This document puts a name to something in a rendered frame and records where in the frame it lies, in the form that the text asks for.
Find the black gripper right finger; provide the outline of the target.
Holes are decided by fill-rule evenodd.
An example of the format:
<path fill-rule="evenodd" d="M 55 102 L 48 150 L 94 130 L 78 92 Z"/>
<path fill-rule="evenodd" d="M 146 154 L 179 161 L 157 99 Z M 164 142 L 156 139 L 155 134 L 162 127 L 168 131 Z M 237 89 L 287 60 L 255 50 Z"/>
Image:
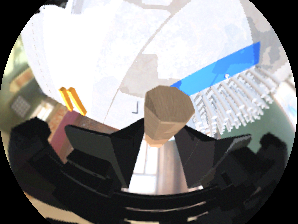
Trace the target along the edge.
<path fill-rule="evenodd" d="M 201 181 L 206 179 L 220 165 L 221 161 L 229 155 L 230 151 L 247 147 L 251 143 L 253 135 L 231 136 L 229 139 L 214 139 L 212 136 L 204 135 L 185 125 L 174 135 L 178 155 L 180 155 L 182 168 L 188 189 L 201 186 Z"/>

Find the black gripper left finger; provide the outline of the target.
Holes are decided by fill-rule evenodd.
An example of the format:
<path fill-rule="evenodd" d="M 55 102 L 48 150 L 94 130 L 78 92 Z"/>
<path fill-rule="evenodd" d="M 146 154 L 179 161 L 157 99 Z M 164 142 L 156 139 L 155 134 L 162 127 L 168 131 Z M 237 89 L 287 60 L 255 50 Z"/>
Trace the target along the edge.
<path fill-rule="evenodd" d="M 134 165 L 138 160 L 138 152 L 144 140 L 144 117 L 121 131 L 113 132 L 112 135 L 72 124 L 65 125 L 64 133 L 67 133 L 73 149 L 110 161 L 118 180 L 121 181 L 121 188 L 129 188 L 136 169 Z"/>

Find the blue taped strip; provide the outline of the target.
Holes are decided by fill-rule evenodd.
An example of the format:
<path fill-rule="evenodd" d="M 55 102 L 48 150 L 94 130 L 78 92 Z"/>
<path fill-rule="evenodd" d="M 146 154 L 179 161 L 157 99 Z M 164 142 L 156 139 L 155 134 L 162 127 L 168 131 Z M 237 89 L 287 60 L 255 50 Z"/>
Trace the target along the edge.
<path fill-rule="evenodd" d="M 208 67 L 184 77 L 184 79 L 177 81 L 170 87 L 177 87 L 190 96 L 198 91 L 204 91 L 205 88 L 212 87 L 218 81 L 225 80 L 225 73 L 231 77 L 235 73 L 243 71 L 243 69 L 253 67 L 259 61 L 259 51 L 261 51 L 259 43 L 261 41 L 250 44 L 245 49 L 239 49 L 238 52 L 233 52 L 231 55 L 216 61 L 216 63 L 209 64 Z"/>

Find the orange flat bar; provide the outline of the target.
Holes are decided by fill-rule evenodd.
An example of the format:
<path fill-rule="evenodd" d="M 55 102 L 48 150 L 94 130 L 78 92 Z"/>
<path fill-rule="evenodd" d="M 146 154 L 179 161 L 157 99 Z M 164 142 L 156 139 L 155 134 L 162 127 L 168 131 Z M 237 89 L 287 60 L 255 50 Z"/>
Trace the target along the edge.
<path fill-rule="evenodd" d="M 71 99 L 69 99 L 67 89 L 65 89 L 65 87 L 60 87 L 59 92 L 60 92 L 60 95 L 63 96 L 64 104 L 67 105 L 68 111 L 73 112 L 72 101 L 71 101 Z"/>
<path fill-rule="evenodd" d="M 78 109 L 78 112 L 81 113 L 81 115 L 86 115 L 86 109 L 84 108 L 84 105 L 82 105 L 82 101 L 80 100 L 80 97 L 77 96 L 77 92 L 74 91 L 74 87 L 71 87 L 69 85 L 69 88 L 67 89 L 69 97 L 73 100 L 74 107 Z"/>

